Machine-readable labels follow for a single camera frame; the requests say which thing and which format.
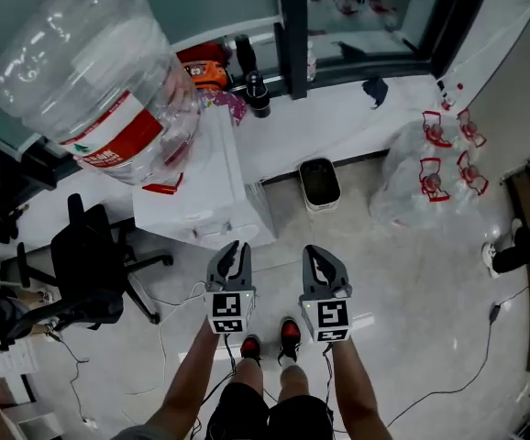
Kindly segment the person's right leg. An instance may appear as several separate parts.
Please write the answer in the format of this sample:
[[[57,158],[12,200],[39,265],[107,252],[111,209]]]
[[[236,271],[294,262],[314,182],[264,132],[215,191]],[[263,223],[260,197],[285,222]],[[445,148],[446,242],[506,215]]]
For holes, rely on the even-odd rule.
[[[282,370],[280,376],[281,391],[278,403],[294,397],[308,396],[309,383],[305,372],[298,365],[291,365]]]

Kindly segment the dark cloth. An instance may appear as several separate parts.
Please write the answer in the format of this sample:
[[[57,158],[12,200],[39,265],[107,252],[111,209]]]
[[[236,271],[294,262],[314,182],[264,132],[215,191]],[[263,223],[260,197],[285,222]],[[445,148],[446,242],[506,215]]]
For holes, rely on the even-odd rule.
[[[379,108],[385,101],[389,86],[381,77],[372,77],[362,83],[362,88],[374,100],[372,110]]]

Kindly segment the person's red black shoe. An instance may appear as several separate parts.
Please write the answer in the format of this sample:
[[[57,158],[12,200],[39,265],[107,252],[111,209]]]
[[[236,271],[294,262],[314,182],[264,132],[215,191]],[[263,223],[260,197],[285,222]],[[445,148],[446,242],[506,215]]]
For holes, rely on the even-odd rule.
[[[280,351],[277,357],[281,367],[289,367],[297,363],[299,347],[302,343],[299,325],[291,317],[282,320],[280,330]]]
[[[252,359],[258,366],[260,365],[261,348],[259,338],[256,335],[247,335],[239,351],[242,360]]]

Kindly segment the white trash bin black liner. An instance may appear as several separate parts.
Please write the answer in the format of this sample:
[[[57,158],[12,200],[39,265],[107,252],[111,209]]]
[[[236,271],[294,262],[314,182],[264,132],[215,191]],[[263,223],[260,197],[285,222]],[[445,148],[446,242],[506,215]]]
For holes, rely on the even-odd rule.
[[[341,197],[341,189],[332,161],[315,158],[303,161],[298,168],[304,203],[309,214],[335,210]]]

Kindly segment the person's right red black shoe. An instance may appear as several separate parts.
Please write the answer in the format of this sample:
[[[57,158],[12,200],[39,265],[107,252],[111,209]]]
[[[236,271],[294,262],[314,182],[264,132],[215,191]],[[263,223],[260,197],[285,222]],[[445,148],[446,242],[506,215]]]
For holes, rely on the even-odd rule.
[[[277,357],[281,367],[289,367],[297,363],[299,347],[302,343],[299,325],[291,317],[282,320],[280,330],[280,351]]]

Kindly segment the white lockers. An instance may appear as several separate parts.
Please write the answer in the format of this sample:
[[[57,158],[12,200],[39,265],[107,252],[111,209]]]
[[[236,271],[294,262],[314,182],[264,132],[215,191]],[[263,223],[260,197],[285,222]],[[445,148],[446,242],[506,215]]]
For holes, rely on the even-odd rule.
[[[452,110],[466,108],[492,77],[530,19],[530,0],[483,0],[447,73],[445,84],[462,83]]]

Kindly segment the person's right forearm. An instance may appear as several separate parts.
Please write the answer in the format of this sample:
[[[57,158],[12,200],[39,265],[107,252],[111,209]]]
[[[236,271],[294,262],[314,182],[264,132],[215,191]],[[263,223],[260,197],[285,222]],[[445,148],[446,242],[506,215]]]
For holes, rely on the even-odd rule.
[[[350,439],[392,440],[352,338],[336,342],[332,357],[337,406]]]

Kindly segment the black mesh office chair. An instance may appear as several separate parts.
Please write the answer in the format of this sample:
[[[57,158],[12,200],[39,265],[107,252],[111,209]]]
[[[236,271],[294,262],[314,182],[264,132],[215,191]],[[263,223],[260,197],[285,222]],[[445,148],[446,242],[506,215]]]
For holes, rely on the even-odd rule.
[[[61,298],[29,311],[11,324],[0,335],[1,351],[7,351],[34,325],[49,318],[58,320],[53,328],[58,333],[76,324],[86,324],[90,330],[114,324],[124,311],[124,294],[152,324],[160,323],[160,315],[145,305],[129,276],[158,262],[170,266],[172,256],[159,254],[138,261],[126,242],[127,234],[135,229],[132,218],[112,224],[103,205],[86,210],[78,193],[70,195],[67,203],[69,224],[50,243],[52,276],[30,267],[24,245],[17,246],[21,283],[28,286],[31,279],[41,281],[57,288]]]

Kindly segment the clear bag of empty bottles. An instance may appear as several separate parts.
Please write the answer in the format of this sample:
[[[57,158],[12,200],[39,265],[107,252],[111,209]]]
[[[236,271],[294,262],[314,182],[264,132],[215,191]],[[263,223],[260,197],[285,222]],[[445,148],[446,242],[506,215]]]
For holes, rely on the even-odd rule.
[[[397,134],[382,164],[370,215],[387,226],[486,223],[490,182],[478,159],[487,138],[464,109],[457,116],[426,110]]]

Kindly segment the dark window frame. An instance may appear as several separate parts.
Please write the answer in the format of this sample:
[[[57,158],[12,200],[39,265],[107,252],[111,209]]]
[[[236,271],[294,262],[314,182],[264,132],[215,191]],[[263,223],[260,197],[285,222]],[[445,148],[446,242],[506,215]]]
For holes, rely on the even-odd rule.
[[[292,99],[372,78],[442,76],[483,0],[279,0],[282,76]]]

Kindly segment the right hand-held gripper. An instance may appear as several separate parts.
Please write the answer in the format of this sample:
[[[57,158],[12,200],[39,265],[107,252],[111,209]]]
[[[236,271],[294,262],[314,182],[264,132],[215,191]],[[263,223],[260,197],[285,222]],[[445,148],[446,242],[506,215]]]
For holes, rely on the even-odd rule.
[[[346,265],[325,248],[307,245],[302,254],[302,317],[314,343],[345,341],[352,328],[352,296]]]

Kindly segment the person's black shorts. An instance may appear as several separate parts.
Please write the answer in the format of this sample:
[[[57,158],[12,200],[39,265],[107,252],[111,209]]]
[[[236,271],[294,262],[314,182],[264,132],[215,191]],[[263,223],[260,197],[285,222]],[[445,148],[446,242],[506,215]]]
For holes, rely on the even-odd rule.
[[[229,383],[206,427],[205,440],[333,440],[333,413],[299,395],[269,407],[250,386]]]

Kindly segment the person's grey shirt sleeve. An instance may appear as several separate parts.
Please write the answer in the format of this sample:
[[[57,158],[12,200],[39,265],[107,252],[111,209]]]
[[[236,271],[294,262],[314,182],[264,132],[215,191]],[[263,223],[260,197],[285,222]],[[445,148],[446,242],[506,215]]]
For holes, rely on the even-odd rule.
[[[172,438],[158,426],[141,424],[122,430],[110,440],[172,440]]]

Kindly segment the person's left leg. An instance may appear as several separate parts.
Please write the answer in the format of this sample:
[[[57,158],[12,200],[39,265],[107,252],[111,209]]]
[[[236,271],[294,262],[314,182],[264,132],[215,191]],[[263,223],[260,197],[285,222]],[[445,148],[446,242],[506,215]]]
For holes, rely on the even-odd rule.
[[[231,383],[247,385],[260,397],[263,397],[263,373],[261,366],[254,358],[242,358],[237,363],[237,370],[231,379]]]

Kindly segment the person's left red black shoe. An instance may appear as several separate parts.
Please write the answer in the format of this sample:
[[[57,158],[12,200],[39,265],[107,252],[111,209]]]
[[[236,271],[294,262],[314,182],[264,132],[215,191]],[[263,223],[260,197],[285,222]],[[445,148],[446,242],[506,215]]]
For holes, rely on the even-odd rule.
[[[242,360],[252,359],[258,366],[260,365],[261,348],[259,338],[256,335],[247,335],[239,351]]]

